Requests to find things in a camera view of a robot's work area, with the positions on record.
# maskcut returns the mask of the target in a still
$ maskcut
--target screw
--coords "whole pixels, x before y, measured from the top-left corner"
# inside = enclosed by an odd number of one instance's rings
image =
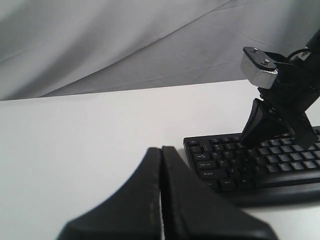
[[[269,65],[270,61],[268,59],[265,59],[264,62],[262,64],[264,65]]]

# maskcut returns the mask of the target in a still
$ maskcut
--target white backdrop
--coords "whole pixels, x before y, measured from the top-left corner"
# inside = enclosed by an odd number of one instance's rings
[[[244,46],[287,55],[318,0],[2,0],[0,100],[245,78]]]

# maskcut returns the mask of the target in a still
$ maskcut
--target black cable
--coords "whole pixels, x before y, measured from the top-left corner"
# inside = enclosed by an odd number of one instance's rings
[[[312,51],[309,48],[299,49],[299,50],[291,53],[286,59],[291,60],[295,55],[300,54],[300,53],[305,53],[305,52],[311,53]]]

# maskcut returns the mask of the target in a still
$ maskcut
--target black keyboard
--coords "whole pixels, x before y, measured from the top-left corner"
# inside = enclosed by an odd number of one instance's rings
[[[320,201],[320,126],[309,149],[289,133],[248,149],[240,133],[187,137],[190,168],[213,191],[239,207]]]

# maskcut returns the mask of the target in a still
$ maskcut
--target white tabletop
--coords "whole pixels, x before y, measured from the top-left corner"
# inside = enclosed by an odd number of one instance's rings
[[[241,132],[246,80],[0,102],[0,239],[52,240],[114,193],[148,147]],[[320,125],[320,101],[309,110]],[[317,240],[320,204],[251,208],[281,240]]]

